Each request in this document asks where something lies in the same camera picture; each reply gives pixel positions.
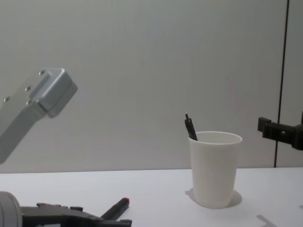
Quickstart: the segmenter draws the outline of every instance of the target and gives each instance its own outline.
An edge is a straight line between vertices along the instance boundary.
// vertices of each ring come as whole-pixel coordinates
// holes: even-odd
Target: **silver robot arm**
[[[77,89],[64,69],[43,69],[5,98],[0,108],[0,164],[37,121],[57,116]]]

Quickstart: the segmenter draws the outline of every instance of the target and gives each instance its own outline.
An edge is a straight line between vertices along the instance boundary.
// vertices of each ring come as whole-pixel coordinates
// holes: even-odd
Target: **gray wall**
[[[280,122],[301,123],[303,111],[303,1],[290,0]],[[303,166],[303,152],[279,143],[278,167]]]
[[[273,167],[285,0],[3,0],[0,97],[40,67],[79,91],[1,172],[189,168],[197,131],[243,137],[239,167]]]

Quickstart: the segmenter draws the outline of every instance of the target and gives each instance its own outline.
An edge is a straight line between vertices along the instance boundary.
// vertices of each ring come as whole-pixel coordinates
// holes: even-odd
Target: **paper cup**
[[[196,135],[198,141],[189,138],[195,200],[207,208],[225,208],[232,199],[242,138],[219,131]]]

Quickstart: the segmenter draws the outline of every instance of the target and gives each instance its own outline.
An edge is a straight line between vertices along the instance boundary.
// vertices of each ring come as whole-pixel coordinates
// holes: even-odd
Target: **black pen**
[[[196,135],[196,131],[195,131],[195,128],[194,128],[194,125],[193,125],[193,121],[191,120],[191,118],[188,117],[187,113],[185,113],[185,116],[186,116],[185,126],[187,128],[189,137],[193,140],[198,140],[197,135]]]
[[[129,198],[123,198],[117,204],[112,206],[104,215],[101,216],[104,220],[116,221],[129,206]]]

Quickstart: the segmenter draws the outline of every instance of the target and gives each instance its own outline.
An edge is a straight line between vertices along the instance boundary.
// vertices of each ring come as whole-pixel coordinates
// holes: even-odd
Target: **white table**
[[[129,197],[121,218],[132,219],[134,227],[265,226],[257,215],[273,223],[267,227],[303,226],[303,168],[238,169],[235,190],[243,200],[221,210],[201,207],[187,195],[191,170],[2,174],[0,181],[0,190],[13,193],[21,206],[82,206],[101,215]]]

